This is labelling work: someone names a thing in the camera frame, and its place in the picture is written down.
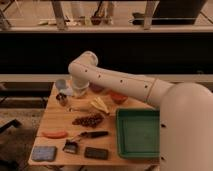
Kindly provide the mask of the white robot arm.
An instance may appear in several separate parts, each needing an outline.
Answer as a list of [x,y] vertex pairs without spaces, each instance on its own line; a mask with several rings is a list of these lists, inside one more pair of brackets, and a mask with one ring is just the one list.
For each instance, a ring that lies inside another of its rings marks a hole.
[[75,90],[94,83],[160,110],[160,171],[213,171],[213,92],[208,88],[103,69],[91,51],[70,62],[68,71]]

